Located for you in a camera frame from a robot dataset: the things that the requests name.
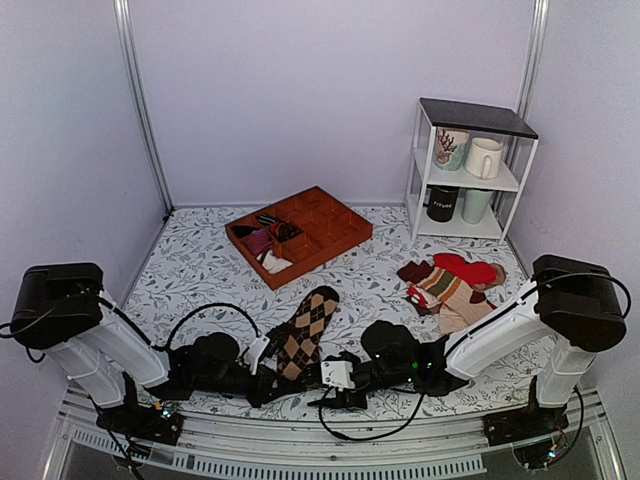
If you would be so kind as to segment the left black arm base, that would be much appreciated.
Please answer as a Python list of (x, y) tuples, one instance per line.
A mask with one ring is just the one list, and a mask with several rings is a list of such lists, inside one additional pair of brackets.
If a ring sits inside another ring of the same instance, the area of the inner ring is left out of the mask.
[(123, 403), (116, 407), (98, 407), (96, 425), (108, 432), (119, 433), (127, 439), (140, 439), (176, 446), (184, 417), (169, 405), (143, 406), (138, 403), (134, 380), (126, 373)]

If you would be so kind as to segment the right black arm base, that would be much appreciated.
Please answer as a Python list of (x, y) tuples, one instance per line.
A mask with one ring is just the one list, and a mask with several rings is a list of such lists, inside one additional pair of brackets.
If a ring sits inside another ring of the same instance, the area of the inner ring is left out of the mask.
[(568, 446), (565, 432), (569, 422), (566, 406), (545, 408), (537, 400), (537, 378), (529, 384), (527, 404), (520, 408), (485, 415), (482, 419), (483, 433), (490, 446), (531, 440), (541, 436), (547, 439), (540, 443), (516, 447), (516, 461), (527, 470), (549, 467)]

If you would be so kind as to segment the brown argyle sock pair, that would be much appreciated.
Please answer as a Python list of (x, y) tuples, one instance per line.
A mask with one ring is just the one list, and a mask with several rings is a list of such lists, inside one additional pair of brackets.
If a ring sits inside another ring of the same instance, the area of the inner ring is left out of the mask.
[(309, 292), (292, 317), (272, 328), (267, 337), (287, 337), (285, 346), (288, 359), (276, 364), (276, 372), (289, 381), (302, 380), (303, 369), (320, 362), (319, 344), (338, 310), (339, 294), (329, 286), (320, 286)]

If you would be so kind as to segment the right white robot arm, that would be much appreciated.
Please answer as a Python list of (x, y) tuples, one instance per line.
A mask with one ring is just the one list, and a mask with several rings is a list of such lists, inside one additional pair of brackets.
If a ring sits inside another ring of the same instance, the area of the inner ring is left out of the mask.
[(409, 383), (421, 397), (443, 397), (486, 367), (541, 337), (557, 340), (545, 367), (531, 380), (526, 406), (503, 425), (527, 436), (568, 424), (566, 406), (596, 355), (626, 335), (628, 288), (599, 265), (555, 255), (533, 263), (533, 275), (509, 301), (473, 325), (421, 343), (403, 325), (376, 321), (361, 336), (370, 359), (342, 353), (321, 364), (326, 387), (313, 407), (364, 409), (369, 392)]

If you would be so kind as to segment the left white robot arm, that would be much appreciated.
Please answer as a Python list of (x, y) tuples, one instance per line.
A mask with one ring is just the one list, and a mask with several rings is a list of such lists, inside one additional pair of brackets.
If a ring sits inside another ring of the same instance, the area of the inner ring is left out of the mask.
[(110, 408), (128, 434), (149, 423), (146, 408), (126, 396), (128, 386), (168, 401), (186, 401), (194, 392), (236, 396), (255, 408), (296, 389), (259, 365), (256, 348), (242, 360), (236, 340), (223, 332), (178, 348), (154, 344), (111, 300), (94, 263), (27, 269), (1, 336), (50, 357), (98, 406)]

